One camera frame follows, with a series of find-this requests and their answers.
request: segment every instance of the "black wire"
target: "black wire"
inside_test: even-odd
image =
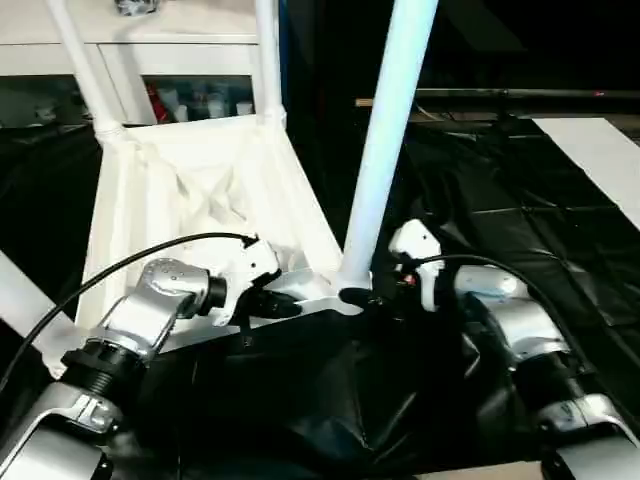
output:
[[[515,268],[511,267],[510,265],[507,265],[506,263],[502,263],[498,260],[494,260],[493,258],[485,257],[483,255],[476,255],[473,253],[445,253],[442,255],[434,255],[433,257],[411,259],[403,262],[403,264],[416,268],[416,267],[419,267],[420,265],[424,265],[425,263],[433,263],[433,262],[438,262],[440,260],[472,260],[475,262],[482,262],[484,264],[493,265],[494,267],[501,268],[505,272],[510,273],[520,281],[524,282],[529,288],[529,290],[533,291],[534,296],[537,297],[538,301],[542,305],[542,308],[544,308],[544,310],[547,311],[549,316],[556,322],[561,321],[562,317],[560,316],[558,310],[555,308],[555,306],[553,305],[553,302],[549,299],[549,297],[540,289],[540,287],[538,287],[534,282],[532,282],[529,278],[527,278],[527,276],[524,273],[516,270]],[[560,330],[564,330],[561,323],[559,323],[557,326]]]
[[[46,326],[49,325],[49,323],[51,323],[51,321],[60,312],[62,312],[62,309],[69,302],[78,298],[84,292],[86,292],[96,284],[100,283],[102,280],[107,278],[112,273],[117,272],[118,270],[126,267],[127,265],[132,264],[133,262],[136,262],[144,257],[148,257],[149,255],[157,253],[166,248],[170,248],[175,245],[180,245],[182,243],[193,242],[195,240],[202,240],[205,238],[232,238],[236,240],[242,240],[245,243],[245,246],[248,246],[251,243],[256,241],[255,238],[248,237],[246,235],[239,235],[236,233],[224,233],[224,232],[197,233],[195,235],[187,235],[185,237],[175,238],[173,240],[169,240],[168,242],[160,243],[153,247],[146,248],[138,253],[134,253],[133,255],[125,258],[124,260],[120,260],[118,263],[114,263],[108,268],[105,268],[102,272],[98,273],[97,275],[93,276],[92,278],[84,282],[82,285],[80,285],[80,288],[78,288],[75,292],[69,294],[64,300],[62,300],[62,302],[58,303],[55,307],[49,310],[49,312],[47,312],[47,314],[44,317],[42,317],[40,321],[36,324],[36,326],[33,327],[33,329],[27,334],[27,336],[24,337],[24,340],[22,340],[20,347],[16,351],[15,355],[13,356],[13,359],[9,363],[9,366],[5,370],[4,375],[2,376],[2,380],[0,380],[0,396],[4,392],[4,389],[6,388],[7,383],[11,378],[11,374],[15,370],[16,366],[20,363],[20,360],[22,359],[22,357],[24,357],[29,346],[33,343],[36,337],[40,335],[40,333],[42,333],[42,331],[46,328]]]

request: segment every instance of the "shelf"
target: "shelf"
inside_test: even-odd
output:
[[[160,0],[123,17],[114,0],[67,0],[87,43],[257,44],[254,0]],[[44,0],[0,0],[0,45],[60,43]]]

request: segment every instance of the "white tube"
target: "white tube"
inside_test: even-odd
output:
[[[47,0],[49,11],[58,27],[62,43],[73,64],[76,81],[93,115],[93,128],[98,139],[105,135],[120,133],[122,125],[115,120],[109,102],[100,88],[100,82],[89,60],[84,42],[71,18],[66,0]]]
[[[280,84],[280,55],[276,42],[276,22],[273,0],[256,0],[260,65],[264,83],[264,110],[269,119],[282,121],[282,87]]]
[[[24,337],[53,306],[49,297],[0,251],[0,318]],[[64,371],[62,355],[82,345],[82,335],[69,317],[60,313],[33,345],[57,378]]]
[[[396,0],[362,154],[340,282],[369,283],[376,248],[437,0]]]

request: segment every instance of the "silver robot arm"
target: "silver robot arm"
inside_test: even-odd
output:
[[[101,450],[71,432],[101,435],[117,428],[121,408],[135,400],[176,319],[207,315],[216,307],[226,323],[228,310],[255,280],[276,275],[275,255],[261,243],[249,247],[250,271],[229,272],[228,278],[211,277],[205,269],[173,259],[148,263],[138,284],[113,306],[83,348],[64,355],[67,370],[60,381],[47,387],[4,443],[0,478],[111,478]],[[53,419],[58,420],[55,426]]]
[[[420,259],[440,254],[440,245],[419,220],[411,220],[396,232],[390,251]],[[442,264],[416,270],[427,311],[438,308],[434,292]],[[560,478],[639,478],[640,442],[527,286],[499,268],[467,265],[453,287],[465,311],[500,340],[516,390],[556,449]]]

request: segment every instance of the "red object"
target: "red object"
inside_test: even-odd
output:
[[[160,100],[160,95],[158,95],[158,90],[155,85],[147,83],[147,95],[149,95],[149,100],[151,100],[151,107],[153,108],[153,114],[156,116],[156,120],[158,123],[169,123],[171,120],[169,119],[169,111],[166,109],[162,100]]]

